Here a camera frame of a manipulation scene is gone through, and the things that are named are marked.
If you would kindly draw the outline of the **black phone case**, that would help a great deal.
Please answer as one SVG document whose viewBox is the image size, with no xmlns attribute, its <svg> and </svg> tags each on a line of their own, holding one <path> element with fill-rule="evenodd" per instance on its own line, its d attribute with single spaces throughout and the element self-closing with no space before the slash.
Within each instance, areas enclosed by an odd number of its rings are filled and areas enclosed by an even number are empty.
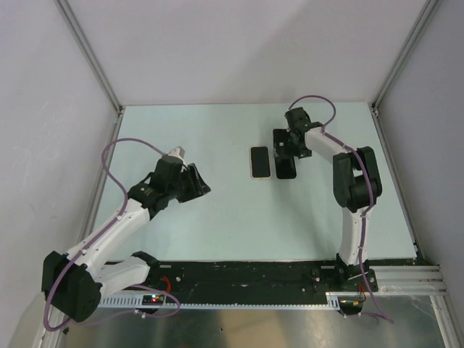
<svg viewBox="0 0 464 348">
<path fill-rule="evenodd" d="M 297 177 L 294 157 L 276 157 L 275 172 L 279 180 L 291 180 Z"/>
</svg>

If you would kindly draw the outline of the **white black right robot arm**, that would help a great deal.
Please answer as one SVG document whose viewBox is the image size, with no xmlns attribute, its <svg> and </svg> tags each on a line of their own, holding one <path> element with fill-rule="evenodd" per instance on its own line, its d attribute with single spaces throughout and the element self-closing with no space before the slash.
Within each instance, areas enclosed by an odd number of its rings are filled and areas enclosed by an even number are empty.
<svg viewBox="0 0 464 348">
<path fill-rule="evenodd" d="M 273 130 L 277 178 L 295 179 L 295 159 L 320 155 L 332 165 L 333 195 L 342 208 L 341 246 L 329 279 L 345 291 L 353 290 L 369 271 L 366 234 L 370 213 L 383 191 L 374 150 L 354 149 L 312 122 L 301 108 L 285 114 L 288 127 Z"/>
</svg>

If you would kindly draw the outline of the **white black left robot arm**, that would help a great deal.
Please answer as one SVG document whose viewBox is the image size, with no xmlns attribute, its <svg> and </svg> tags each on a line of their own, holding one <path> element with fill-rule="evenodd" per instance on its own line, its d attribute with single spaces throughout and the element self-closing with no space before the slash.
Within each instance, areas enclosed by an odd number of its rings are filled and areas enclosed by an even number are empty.
<svg viewBox="0 0 464 348">
<path fill-rule="evenodd" d="M 46 310 L 55 307 L 68 320 L 85 321 L 101 300 L 132 286 L 153 289 L 161 279 L 160 262 L 135 252 L 114 265 L 109 257 L 170 201 L 189 202 L 210 192 L 194 163 L 165 155 L 154 171 L 125 194 L 123 205 L 105 226 L 64 254 L 51 252 L 43 261 L 41 290 Z"/>
</svg>

